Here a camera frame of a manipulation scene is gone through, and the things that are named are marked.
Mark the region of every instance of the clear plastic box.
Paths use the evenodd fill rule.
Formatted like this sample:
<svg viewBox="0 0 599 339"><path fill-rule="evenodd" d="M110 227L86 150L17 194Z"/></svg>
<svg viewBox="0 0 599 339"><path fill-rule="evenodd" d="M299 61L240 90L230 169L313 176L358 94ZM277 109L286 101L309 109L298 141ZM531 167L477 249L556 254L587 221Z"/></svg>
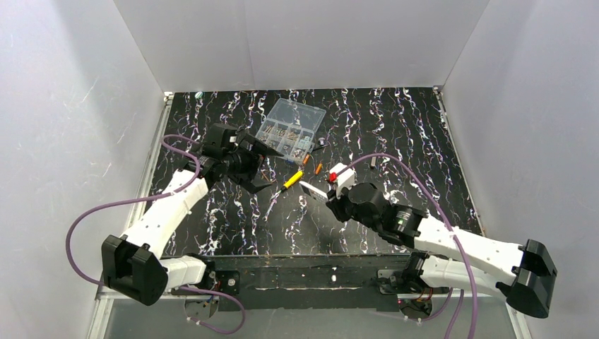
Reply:
<svg viewBox="0 0 599 339"><path fill-rule="evenodd" d="M268 113L256 137L283 154L283 159L301 163L314 147L314 134L325 113L322 108L281 98Z"/></svg>

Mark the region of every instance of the gray floor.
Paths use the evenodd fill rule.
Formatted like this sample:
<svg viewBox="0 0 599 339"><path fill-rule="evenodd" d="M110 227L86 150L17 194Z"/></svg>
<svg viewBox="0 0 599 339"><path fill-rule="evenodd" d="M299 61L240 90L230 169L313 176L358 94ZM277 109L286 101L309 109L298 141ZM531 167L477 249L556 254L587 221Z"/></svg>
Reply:
<svg viewBox="0 0 599 339"><path fill-rule="evenodd" d="M440 305L443 298L434 298L434 302ZM228 338L443 338L456 304L457 298L454 298L441 316L422 326L376 315L368 309L251 310L244 327ZM453 327L452 338L468 335L471 307L471 299L466 298ZM495 298L480 297L479 310L476 338L516 338L504 303ZM399 313L387 315L400 316ZM239 319L239 312L217 312L210 322L233 328ZM115 300L105 336L106 339L223 337L188 323L180 299L161 299L152 307L130 299Z"/></svg>

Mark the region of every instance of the floor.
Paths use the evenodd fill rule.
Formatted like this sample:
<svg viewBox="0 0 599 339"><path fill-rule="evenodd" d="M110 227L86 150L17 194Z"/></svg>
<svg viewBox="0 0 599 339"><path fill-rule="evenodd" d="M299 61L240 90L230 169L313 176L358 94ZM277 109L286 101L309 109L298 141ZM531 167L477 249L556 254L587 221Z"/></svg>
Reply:
<svg viewBox="0 0 599 339"><path fill-rule="evenodd" d="M440 305L444 297L433 298ZM458 298L452 298L438 318L422 326L404 321L401 314L375 313L373 309L253 309L247 312L244 327L227 338L244 339L371 339L443 338ZM505 303L493 297L479 297L476 338L516 339ZM203 326L188 322L183 301L161 299L146 307L130 299L114 301L106 339L224 338ZM452 338L466 338L470 327L472 299L466 297ZM216 312L209 323L234 328L239 312Z"/></svg>
<svg viewBox="0 0 599 339"><path fill-rule="evenodd" d="M325 176L315 175L338 162L373 152L399 155L425 181L454 225L480 234L473 205L449 138L439 103L431 88L335 90L272 90L253 92L177 93L165 133L201 140L213 123L246 126L256 133L279 98L321 107L326 116L316 137L330 144L314 154L304 180L326 189ZM165 188L175 170L171 152L162 149L153 177L152 194ZM248 194L228 179L215 185L197 203L165 249L165 255L193 252L242 254L375 254L402 253L356 222L338 222L331 211L308 201L297 186L279 197L265 216L271 196L297 170L281 159L269 160L266 175L274 185ZM390 162L376 169L356 167L360 182L372 182L393 201L438 214L406 174Z"/></svg>

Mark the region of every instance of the small black object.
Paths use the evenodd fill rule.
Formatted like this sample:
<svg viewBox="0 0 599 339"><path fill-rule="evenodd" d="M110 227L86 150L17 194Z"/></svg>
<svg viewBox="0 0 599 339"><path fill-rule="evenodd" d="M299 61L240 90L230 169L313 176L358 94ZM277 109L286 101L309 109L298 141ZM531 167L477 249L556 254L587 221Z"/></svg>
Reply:
<svg viewBox="0 0 599 339"><path fill-rule="evenodd" d="M316 152L318 150L321 150L321 149L325 148L326 146L328 146L328 145L319 146L319 147L313 149L310 153L314 153L314 152Z"/></svg>

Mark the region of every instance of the marble pattern surface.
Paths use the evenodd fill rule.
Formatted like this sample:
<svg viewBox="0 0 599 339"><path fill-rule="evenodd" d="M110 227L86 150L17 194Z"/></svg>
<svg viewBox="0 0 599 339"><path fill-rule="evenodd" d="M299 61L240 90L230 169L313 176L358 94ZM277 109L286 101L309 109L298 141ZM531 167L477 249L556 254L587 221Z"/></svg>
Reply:
<svg viewBox="0 0 599 339"><path fill-rule="evenodd" d="M269 90L252 92L177 93L165 133L201 140L213 123L246 126L256 133L280 98L321 107L326 116L316 138L330 145L315 152L305 167L304 180L327 190L324 172L343 162L373 152L398 156L426 184L454 225L480 234L480 226L431 88L373 88L335 90ZM177 147L185 148L183 143ZM170 180L179 156L162 149L150 192L159 193ZM323 172L315 175L319 162ZM172 235L165 254L371 254L400 253L403 247L381 240L356 222L338 222L326 206L292 187L266 214L271 196L298 166L273 158L256 179L273 180L258 194L248 194L228 179L217 183L197 203ZM428 210L431 203L396 164L378 160L356 166L358 182L372 182L394 202Z"/></svg>

